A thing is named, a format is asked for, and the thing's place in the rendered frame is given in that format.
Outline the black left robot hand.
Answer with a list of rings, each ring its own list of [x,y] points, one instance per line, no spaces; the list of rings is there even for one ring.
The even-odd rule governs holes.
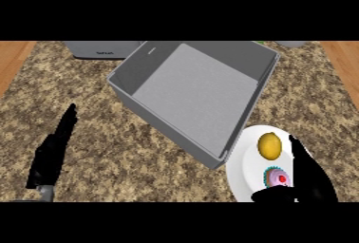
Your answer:
[[[60,118],[54,132],[46,136],[44,141],[35,150],[25,185],[26,189],[35,189],[38,186],[53,186],[56,184],[63,165],[71,132],[77,123],[75,115],[75,104],[72,103]]]

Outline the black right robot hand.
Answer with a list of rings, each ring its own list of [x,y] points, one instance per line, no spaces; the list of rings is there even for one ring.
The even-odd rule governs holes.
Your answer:
[[[334,185],[300,140],[289,136],[292,153],[292,185],[258,190],[254,202],[335,203],[338,201]]]

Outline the pink frosted cupcake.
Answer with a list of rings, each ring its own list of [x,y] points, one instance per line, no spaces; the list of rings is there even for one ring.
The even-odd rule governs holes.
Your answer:
[[[266,168],[263,172],[263,185],[266,188],[275,186],[291,187],[289,174],[280,167],[270,166]]]

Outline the white round plate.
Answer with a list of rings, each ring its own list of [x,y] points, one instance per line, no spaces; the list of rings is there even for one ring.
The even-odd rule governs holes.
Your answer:
[[[258,140],[263,134],[273,132],[282,142],[279,158],[267,160],[258,152]],[[270,125],[252,125],[239,135],[235,149],[226,162],[227,181],[238,202],[251,202],[251,195],[264,189],[264,171],[279,168],[292,181],[292,153],[289,133]]]

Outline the large grey open box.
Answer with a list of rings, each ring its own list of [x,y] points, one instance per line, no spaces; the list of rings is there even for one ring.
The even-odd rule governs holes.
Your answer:
[[[147,41],[108,75],[124,106],[210,169],[229,160],[279,57],[252,41]]]

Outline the yellow lemon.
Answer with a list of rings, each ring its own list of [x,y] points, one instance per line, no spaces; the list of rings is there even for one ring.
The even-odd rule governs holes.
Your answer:
[[[258,152],[267,160],[279,158],[282,153],[282,142],[273,132],[261,135],[258,139]]]

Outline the grey appliance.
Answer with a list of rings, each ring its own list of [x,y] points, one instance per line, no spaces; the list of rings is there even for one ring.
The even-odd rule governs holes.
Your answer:
[[[65,41],[77,59],[124,59],[142,41]]]

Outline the pale grey round object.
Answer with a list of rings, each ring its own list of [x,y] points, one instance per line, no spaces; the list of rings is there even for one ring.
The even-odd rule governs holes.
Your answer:
[[[306,41],[275,41],[277,45],[283,47],[301,47],[306,45]]]

